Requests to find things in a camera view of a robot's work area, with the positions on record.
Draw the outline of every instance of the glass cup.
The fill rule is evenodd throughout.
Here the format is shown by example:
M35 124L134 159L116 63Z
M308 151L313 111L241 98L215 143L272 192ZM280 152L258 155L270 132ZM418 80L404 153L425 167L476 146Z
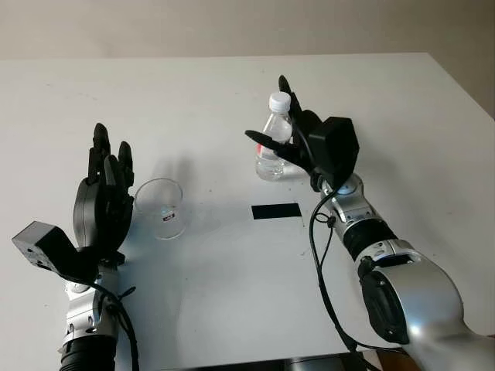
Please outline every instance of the glass cup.
M179 183L166 178L146 182L135 196L136 211L145 217L159 240L171 240L184 232L182 202L183 191Z

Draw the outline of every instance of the wire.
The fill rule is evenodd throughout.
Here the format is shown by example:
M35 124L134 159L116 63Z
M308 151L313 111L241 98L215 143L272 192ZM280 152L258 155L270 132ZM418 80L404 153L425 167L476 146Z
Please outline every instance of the wire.
M359 357L357 355L357 346L361 346L363 348L368 348L368 349L373 349L373 350L381 350L385 352L395 352L395 353L400 353L400 354L405 354L405 352L401 349L389 349L389 348L382 348L379 346L372 346L368 344L363 344L362 342L358 342L357 340L353 339L350 335L348 335L345 330L342 328L342 325L339 322L339 319L337 318L337 315L335 313L335 309L333 308L332 302L329 298L328 291L326 290L325 286L325 280L323 278L323 263L325 261L325 257L328 253L329 245L332 240L333 236L333 224L335 223L335 217L334 216L328 216L325 213L320 213L319 210L325 205L332 197L336 195L336 191L339 188L336 188L333 190L331 193L328 195L324 196L319 203L316 205L315 209L313 210L311 214L311 218L309 219L309 245L311 247L313 259L315 261L315 267L316 267L316 273L318 276L318 284L319 284L319 290L322 295L323 299L323 304L325 305L326 311L328 312L329 317L332 319L333 324L335 325L335 328L337 330L337 333L339 334L340 338L342 339L344 345L346 346L347 350L349 350L350 353L356 355L357 359L360 360L363 365L370 369L371 371L379 371L379 369L372 364L370 364L367 360L365 360L362 357ZM320 261L318 258L318 253L316 251L316 245L315 245L315 237L314 237L314 225L315 221L319 223L326 223L326 225L330 228L330 235L329 239L326 243L325 246L325 251L323 253L322 260Z
M117 296L115 296L113 292L109 291L108 289L104 288L99 284L95 284L94 282L90 282L90 283L80 282L80 283L86 284L88 286L91 286L95 290L98 290L105 297L110 299L112 305L117 309L118 322L120 323L121 327L124 329L125 333L127 334L127 337L129 338L129 342L131 343L132 371L139 371L138 341L136 340L136 334L134 332L134 328L132 327L131 318L129 317L127 311L125 310L124 305L121 303L121 299L124 296L131 294L135 290L135 288L128 289L123 295L120 295L121 299L119 299Z

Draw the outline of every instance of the white table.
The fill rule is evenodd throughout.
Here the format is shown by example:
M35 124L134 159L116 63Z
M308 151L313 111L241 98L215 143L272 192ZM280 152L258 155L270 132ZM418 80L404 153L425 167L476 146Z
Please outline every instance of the white table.
M157 242L133 224L121 289L143 370L343 352L309 252L319 199L306 176L263 182L248 128L262 128L284 73L304 107L351 117L357 173L394 232L455 281L466 322L495 332L493 120L427 54L0 63L3 289L0 369L58 369L67 299L10 242L32 220L73 238L72 208L94 125L131 143L135 184L185 189L190 225ZM253 220L251 205L299 203L303 218ZM319 230L318 244L325 238ZM326 261L345 328L372 331L353 262L337 238ZM129 366L121 334L118 369Z

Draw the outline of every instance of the gray floor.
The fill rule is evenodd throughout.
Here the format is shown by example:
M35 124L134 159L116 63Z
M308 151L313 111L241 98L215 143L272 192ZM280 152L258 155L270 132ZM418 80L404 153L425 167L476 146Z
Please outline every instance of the gray floor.
M493 0L0 0L0 59L426 51L495 113Z

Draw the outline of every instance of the black tape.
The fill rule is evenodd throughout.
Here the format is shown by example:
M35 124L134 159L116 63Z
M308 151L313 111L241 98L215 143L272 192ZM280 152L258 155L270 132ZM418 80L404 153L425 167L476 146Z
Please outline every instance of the black tape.
M273 218L290 218L301 216L301 209L297 203L279 203L276 205L254 205L253 218L256 219L273 219Z

